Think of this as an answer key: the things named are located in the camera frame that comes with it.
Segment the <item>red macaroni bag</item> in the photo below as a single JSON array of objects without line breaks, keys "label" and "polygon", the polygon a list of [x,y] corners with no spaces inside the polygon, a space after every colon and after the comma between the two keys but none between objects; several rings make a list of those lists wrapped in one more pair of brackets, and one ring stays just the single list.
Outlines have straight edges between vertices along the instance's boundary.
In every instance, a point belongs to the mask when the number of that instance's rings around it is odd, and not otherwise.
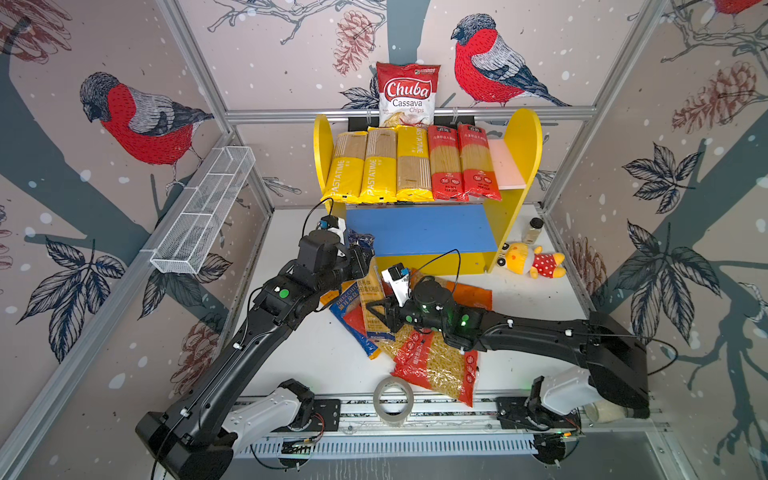
[{"label": "red macaroni bag", "polygon": [[363,313],[359,302],[351,304],[342,311],[341,322],[361,345],[370,360],[382,355],[394,359],[412,333],[411,327],[404,326],[395,334],[394,340],[370,340],[365,334]]},{"label": "red macaroni bag", "polygon": [[479,373],[476,351],[462,352],[447,345],[440,333],[423,334],[408,325],[389,346],[379,346],[394,360],[394,377],[473,406]]}]

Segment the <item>yellow Pastatime spaghetti bag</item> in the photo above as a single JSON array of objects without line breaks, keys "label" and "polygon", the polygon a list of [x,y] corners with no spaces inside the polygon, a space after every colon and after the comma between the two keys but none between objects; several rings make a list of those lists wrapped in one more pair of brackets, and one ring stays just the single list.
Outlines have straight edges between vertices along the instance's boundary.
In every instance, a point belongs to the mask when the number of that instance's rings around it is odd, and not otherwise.
[{"label": "yellow Pastatime spaghetti bag", "polygon": [[397,135],[391,128],[369,128],[360,201],[393,203],[397,194]]},{"label": "yellow Pastatime spaghetti bag", "polygon": [[324,198],[359,204],[368,134],[364,131],[339,135],[334,145]]}]

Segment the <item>red spaghetti bag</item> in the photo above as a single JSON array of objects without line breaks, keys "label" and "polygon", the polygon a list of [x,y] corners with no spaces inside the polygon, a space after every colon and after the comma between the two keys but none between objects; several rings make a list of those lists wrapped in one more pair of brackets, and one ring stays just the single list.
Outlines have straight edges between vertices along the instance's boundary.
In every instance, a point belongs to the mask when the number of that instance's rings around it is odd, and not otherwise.
[{"label": "red spaghetti bag", "polygon": [[455,129],[431,125],[427,129],[431,188],[436,200],[468,202]]},{"label": "red spaghetti bag", "polygon": [[466,195],[500,201],[486,131],[471,124],[459,124],[457,132]]}]

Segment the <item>dark blue spaghetti bag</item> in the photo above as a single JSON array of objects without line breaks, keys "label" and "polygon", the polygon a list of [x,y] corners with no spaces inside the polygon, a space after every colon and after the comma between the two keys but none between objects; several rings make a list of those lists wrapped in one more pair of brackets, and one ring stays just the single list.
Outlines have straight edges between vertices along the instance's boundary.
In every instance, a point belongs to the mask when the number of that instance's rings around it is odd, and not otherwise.
[{"label": "dark blue spaghetti bag", "polygon": [[[351,230],[348,239],[351,245],[365,245],[373,249],[374,237],[370,234],[360,234]],[[374,257],[371,261],[370,271],[366,277],[357,281],[362,305],[363,318],[365,323],[366,303],[385,298],[384,288],[381,283],[378,266]],[[367,336],[370,340],[394,340],[395,336],[390,331],[389,336]]]}]

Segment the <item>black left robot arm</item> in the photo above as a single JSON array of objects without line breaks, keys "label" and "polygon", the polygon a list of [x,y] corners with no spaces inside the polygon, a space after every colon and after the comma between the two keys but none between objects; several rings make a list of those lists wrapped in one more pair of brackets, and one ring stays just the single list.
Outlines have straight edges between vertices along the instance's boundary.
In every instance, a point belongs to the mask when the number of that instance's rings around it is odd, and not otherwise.
[{"label": "black left robot arm", "polygon": [[330,230],[299,242],[296,259],[258,289],[246,320],[219,357],[163,412],[148,412],[136,434],[175,479],[219,479],[234,457],[237,435],[224,427],[233,405],[267,358],[320,299],[343,283],[365,277],[373,251],[348,246]]}]

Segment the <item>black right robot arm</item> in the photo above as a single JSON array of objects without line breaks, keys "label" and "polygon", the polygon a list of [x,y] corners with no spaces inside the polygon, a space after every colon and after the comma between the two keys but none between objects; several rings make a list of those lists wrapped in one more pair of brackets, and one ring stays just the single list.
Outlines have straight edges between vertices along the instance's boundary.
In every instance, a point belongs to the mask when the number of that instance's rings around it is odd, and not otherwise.
[{"label": "black right robot arm", "polygon": [[430,276],[406,294],[394,292],[366,309],[393,333],[406,325],[437,332],[462,352],[516,351],[569,363],[570,369],[534,381],[530,411],[566,416],[606,401],[634,418],[650,415],[645,344],[607,314],[571,321],[514,317],[461,305]]}]

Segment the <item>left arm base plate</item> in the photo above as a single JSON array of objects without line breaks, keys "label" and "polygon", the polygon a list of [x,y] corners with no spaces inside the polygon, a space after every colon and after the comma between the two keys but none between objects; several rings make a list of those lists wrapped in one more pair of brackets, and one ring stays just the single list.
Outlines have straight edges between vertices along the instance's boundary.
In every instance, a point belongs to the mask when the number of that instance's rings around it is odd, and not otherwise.
[{"label": "left arm base plate", "polygon": [[321,433],[336,432],[341,419],[341,401],[339,399],[319,399],[311,407],[301,407],[298,418],[290,425],[277,429],[277,432]]}]

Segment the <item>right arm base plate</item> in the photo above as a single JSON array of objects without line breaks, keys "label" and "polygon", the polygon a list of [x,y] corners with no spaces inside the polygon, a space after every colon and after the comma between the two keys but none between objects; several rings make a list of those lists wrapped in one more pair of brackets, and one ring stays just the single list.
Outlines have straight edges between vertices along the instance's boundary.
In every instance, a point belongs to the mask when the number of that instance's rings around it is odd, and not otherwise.
[{"label": "right arm base plate", "polygon": [[497,420],[502,429],[525,429],[533,432],[550,430],[578,430],[581,417],[578,410],[563,416],[540,406],[529,407],[525,397],[497,397]]}]

